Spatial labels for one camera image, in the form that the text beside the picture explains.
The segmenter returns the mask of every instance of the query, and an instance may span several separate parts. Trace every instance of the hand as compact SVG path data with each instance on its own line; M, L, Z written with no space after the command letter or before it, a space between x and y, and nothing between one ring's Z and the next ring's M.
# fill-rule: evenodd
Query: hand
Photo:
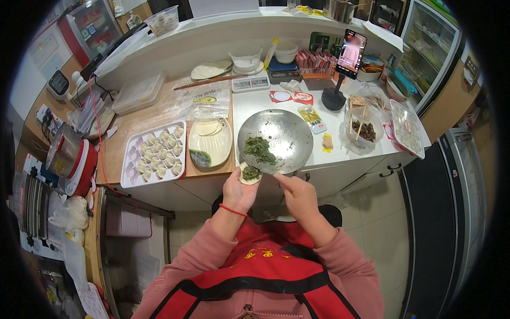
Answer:
M315 187L299 177L287 177L274 174L282 189L284 190L285 202L289 213L298 222L307 217L316 216L319 213L317 205L317 193Z
M223 205L246 214L255 202L260 181L246 185L239 181L239 177L241 177L241 169L237 167L223 185Z

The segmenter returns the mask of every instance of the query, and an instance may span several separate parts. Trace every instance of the phone holder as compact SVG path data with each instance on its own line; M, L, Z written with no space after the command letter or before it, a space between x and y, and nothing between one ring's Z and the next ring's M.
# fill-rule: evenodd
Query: phone holder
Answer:
M340 92L340 85L342 85L344 78L345 75L339 74L337 86L334 89L327 88L322 91L321 100L326 109L330 111L339 111L344 107L346 98L344 97L344 94Z

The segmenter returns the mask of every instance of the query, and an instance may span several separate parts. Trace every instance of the red apron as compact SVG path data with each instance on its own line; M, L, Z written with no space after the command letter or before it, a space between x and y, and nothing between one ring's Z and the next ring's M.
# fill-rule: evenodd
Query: red apron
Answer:
M295 295L314 319L360 318L333 286L325 267L281 250L292 243L313 247L312 239L298 223L256 225L246 218L236 237L239 244L222 268L177 284L150 318L186 319L200 301L242 289Z

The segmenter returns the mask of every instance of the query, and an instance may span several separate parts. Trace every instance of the tiled floor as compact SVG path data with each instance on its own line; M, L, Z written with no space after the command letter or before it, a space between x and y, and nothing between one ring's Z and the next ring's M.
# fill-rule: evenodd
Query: tiled floor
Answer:
M376 265L385 301L384 318L397 319L409 262L407 220L397 175L346 194L343 202L334 204L342 210L343 229ZM176 213L176 219L170 223L171 259L210 216L210 211Z

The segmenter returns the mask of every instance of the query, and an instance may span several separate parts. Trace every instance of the phone screen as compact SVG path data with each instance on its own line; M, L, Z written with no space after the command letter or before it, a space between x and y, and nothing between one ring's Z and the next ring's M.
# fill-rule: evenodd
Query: phone screen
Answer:
M346 29L335 71L355 80L361 68L361 59L366 45L365 36Z

